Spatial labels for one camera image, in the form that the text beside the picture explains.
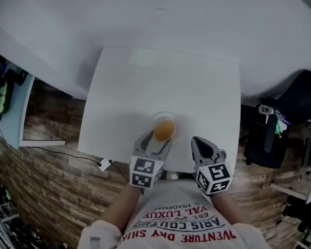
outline black chair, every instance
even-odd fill
[[[311,119],[311,72],[303,71],[290,85],[287,91],[277,100],[263,99],[262,105],[272,107],[279,111],[291,123],[298,125]],[[259,113],[258,105],[249,125],[248,141],[244,156],[247,164],[278,169],[285,157],[288,146],[289,126],[279,137],[275,134],[277,116],[266,116]]]

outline black and white marker cube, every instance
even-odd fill
[[[162,174],[163,166],[163,161],[132,156],[130,162],[130,185],[153,188]]]
[[[207,194],[228,189],[233,176],[228,162],[199,167],[196,181]]]

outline wooden floor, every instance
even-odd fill
[[[84,101],[73,100],[35,81],[27,110],[25,138],[66,139],[67,145],[47,149],[87,157],[77,151],[84,105]],[[291,137],[299,139],[300,132],[292,132]],[[275,229],[275,223],[282,218],[280,208],[287,196],[269,188],[271,181],[294,187],[301,185],[302,155],[297,148],[288,148],[282,167],[273,170],[246,166],[244,144],[238,147],[230,193],[251,215],[253,225],[261,229],[271,248],[293,248],[302,237],[296,226],[288,223],[281,223]],[[116,164],[127,175],[127,166]],[[39,229],[47,241],[66,242],[69,248],[77,247],[82,229],[99,218],[126,184],[113,167],[101,172],[87,159],[36,148],[15,150],[1,138],[0,182],[10,191],[25,222]],[[297,225],[300,222],[287,217],[284,220]]]

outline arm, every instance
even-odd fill
[[[249,218],[244,211],[236,204],[227,191],[215,193],[211,197],[214,208],[231,224],[250,224]]]
[[[140,188],[131,186],[128,183],[116,197],[113,204],[101,215],[100,220],[115,225],[124,233],[125,227],[134,213],[140,193]]]

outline white t-shirt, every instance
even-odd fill
[[[270,248],[251,225],[230,225],[192,180],[159,181],[145,191],[124,235],[98,220],[83,230],[78,249]]]

